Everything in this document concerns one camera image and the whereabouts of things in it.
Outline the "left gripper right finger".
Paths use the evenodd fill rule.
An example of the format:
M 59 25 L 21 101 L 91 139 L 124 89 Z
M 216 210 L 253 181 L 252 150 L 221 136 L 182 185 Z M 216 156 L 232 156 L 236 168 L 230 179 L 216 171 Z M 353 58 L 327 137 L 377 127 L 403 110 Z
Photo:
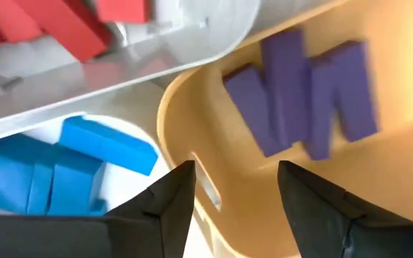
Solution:
M 291 161 L 279 162 L 277 182 L 302 258 L 390 258 L 377 234 L 413 226 Z

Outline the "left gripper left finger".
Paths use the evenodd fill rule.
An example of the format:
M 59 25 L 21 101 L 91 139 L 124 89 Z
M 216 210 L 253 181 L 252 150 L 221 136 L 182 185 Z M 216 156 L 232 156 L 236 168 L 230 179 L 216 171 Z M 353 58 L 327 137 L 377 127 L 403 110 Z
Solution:
M 113 258 L 182 258 L 194 209 L 195 162 L 184 161 L 105 217 Z

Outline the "white plastic bin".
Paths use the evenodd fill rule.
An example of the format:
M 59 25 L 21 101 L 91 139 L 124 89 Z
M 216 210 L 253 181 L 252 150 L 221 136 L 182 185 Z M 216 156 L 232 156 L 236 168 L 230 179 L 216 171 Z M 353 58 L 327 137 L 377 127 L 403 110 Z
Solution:
M 84 119 L 86 120 L 91 120 L 88 117 L 85 117 L 85 116 L 82 116 L 82 117 L 84 117 Z M 54 178 L 54 166 L 55 166 L 55 163 L 59 160 L 60 156 L 67 154 L 67 153 L 71 153 L 71 152 L 77 152 L 76 150 L 72 150 L 70 148 L 64 147 L 59 144 L 59 139 L 60 139 L 60 135 L 62 132 L 62 125 L 65 120 L 63 120 L 62 122 L 48 123 L 47 125 L 43 125 L 42 127 L 32 130 L 28 133 L 16 133 L 16 134 L 23 134 L 30 138 L 34 138 L 34 139 L 37 139 L 37 140 L 40 140 L 40 141 L 43 141 L 49 144 L 49 148 L 42 154 L 41 157 L 39 157 L 39 159 L 34 164 L 34 168 L 35 167 L 51 168 L 53 170 L 52 183 L 53 183 L 53 178 Z M 101 123 L 101 124 L 106 125 L 110 128 L 116 129 L 115 127 L 109 126 L 108 123 Z M 158 154 L 158 159 L 156 161 L 156 164 L 153 167 L 153 170 L 151 171 L 151 174 L 148 176 L 145 176 L 143 174 L 136 173 L 135 171 L 128 170 L 127 168 L 123 168 L 117 165 L 113 165 L 112 163 L 103 161 L 105 163 L 105 168 L 104 168 L 103 183 L 100 188 L 99 198 L 106 201 L 107 203 L 106 212 L 130 200 L 131 198 L 133 198 L 134 196 L 142 192 L 147 186 L 154 183 L 158 178 L 168 173 L 166 164 L 163 161 L 160 155 L 160 152 L 157 149 L 154 141 L 150 139 L 147 135 L 145 135 L 141 129 L 137 128 L 134 125 L 125 125 L 123 130 L 118 130 L 118 131 L 128 134 L 128 135 L 132 135 L 135 138 L 139 138 L 141 140 L 144 140 L 147 143 L 150 143 L 155 148 Z M 51 193 L 52 193 L 52 186 L 50 189 L 50 197 L 49 197 L 49 201 L 47 205 L 47 212 L 49 211 Z M 29 215 L 29 216 L 50 216 L 47 212 L 44 215 L 29 215 L 27 213 L 16 214 L 10 211 L 0 209 L 0 214 L 15 214 L 15 215 Z

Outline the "orange plastic bin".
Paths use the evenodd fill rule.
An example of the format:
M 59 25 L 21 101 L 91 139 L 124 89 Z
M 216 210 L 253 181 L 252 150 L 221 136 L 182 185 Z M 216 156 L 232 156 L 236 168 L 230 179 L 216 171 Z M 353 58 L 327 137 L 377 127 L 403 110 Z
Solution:
M 222 84 L 223 75 L 260 63 L 262 39 L 295 25 L 311 55 L 350 39 L 369 47 L 379 132 L 349 143 L 335 126 L 327 161 L 312 161 L 301 144 L 264 157 Z M 263 0 L 236 50 L 168 86 L 157 133 L 168 163 L 197 159 L 198 180 L 219 196 L 215 206 L 196 188 L 195 214 L 215 257 L 298 255 L 277 184 L 281 160 L 413 221 L 413 0 Z

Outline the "purple block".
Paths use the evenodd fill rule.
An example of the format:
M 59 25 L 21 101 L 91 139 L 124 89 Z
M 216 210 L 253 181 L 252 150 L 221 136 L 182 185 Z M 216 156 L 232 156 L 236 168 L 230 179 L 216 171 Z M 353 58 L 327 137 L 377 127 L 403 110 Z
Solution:
M 273 124 L 270 96 L 256 66 L 246 64 L 225 75 L 223 84 L 265 157 L 290 147 L 285 138 L 280 138 Z
M 308 135 L 308 61 L 303 33 L 289 29 L 260 43 L 265 84 L 272 108 L 272 127 L 286 148 Z
M 365 43 L 347 41 L 324 54 L 333 82 L 333 102 L 350 142 L 377 132 Z
M 310 60 L 308 138 L 305 149 L 314 161 L 329 158 L 334 114 L 334 66 L 326 59 Z

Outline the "grey plastic bin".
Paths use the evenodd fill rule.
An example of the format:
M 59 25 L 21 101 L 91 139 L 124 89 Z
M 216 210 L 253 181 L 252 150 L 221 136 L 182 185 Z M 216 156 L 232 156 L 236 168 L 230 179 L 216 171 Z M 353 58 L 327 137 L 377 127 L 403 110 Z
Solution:
M 150 0 L 154 20 L 112 23 L 110 49 L 80 63 L 56 40 L 0 46 L 0 138 L 80 112 L 80 101 L 212 62 L 248 34 L 261 0 Z

